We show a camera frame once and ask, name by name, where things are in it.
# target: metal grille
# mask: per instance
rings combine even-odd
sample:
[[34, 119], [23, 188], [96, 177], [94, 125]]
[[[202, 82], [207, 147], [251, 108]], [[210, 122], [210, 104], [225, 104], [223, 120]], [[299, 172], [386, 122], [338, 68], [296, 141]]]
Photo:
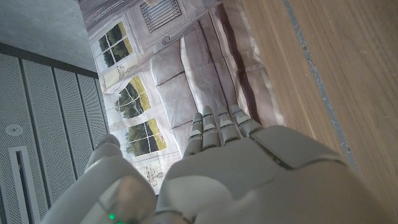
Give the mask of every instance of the metal grille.
[[102, 135], [106, 134], [104, 117], [102, 114], [100, 100], [95, 85], [94, 78], [77, 75], [80, 84], [80, 91], [83, 100], [83, 106], [86, 109], [88, 127], [91, 140], [95, 147]]
[[40, 151], [54, 203], [75, 181], [52, 69], [23, 60]]
[[106, 110], [105, 110], [104, 98], [102, 96], [100, 81], [99, 80], [95, 80], [95, 85], [97, 86], [99, 102], [101, 103], [101, 107], [102, 107], [102, 114], [104, 116], [106, 132], [109, 133], [108, 118], [106, 117]]
[[[6, 84], [0, 88], [0, 166], [2, 170], [0, 175], [3, 176], [5, 186], [2, 196], [7, 222], [20, 223], [21, 216], [8, 153], [9, 147], [27, 146], [41, 218], [47, 212], [47, 202], [18, 58], [0, 54], [0, 65], [0, 77], [4, 82], [6, 81]], [[10, 124], [22, 126], [23, 133], [20, 136], [6, 134], [5, 128]]]
[[74, 73], [56, 68], [54, 72], [75, 168], [78, 176], [81, 176], [84, 174], [93, 147], [91, 146], [85, 112], [81, 103], [79, 86]]
[[178, 16], [182, 15], [180, 5], [177, 0], [163, 0], [154, 7], [148, 4], [141, 4], [141, 12], [147, 23], [149, 32], [164, 26]]

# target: grey wall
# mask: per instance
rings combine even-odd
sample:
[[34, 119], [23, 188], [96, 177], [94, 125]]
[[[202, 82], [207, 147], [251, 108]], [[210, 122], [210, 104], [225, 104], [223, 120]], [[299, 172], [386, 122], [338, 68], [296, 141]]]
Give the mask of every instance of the grey wall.
[[77, 2], [0, 1], [0, 21], [0, 43], [96, 72]]
[[[6, 223], [21, 223], [21, 180], [15, 178], [10, 148], [27, 149], [22, 173], [31, 175], [27, 188], [35, 193], [27, 203], [43, 218], [84, 173], [94, 145], [108, 128], [94, 78], [4, 54], [0, 77], [0, 207]], [[22, 134], [9, 135], [6, 127], [11, 124], [21, 126]]]

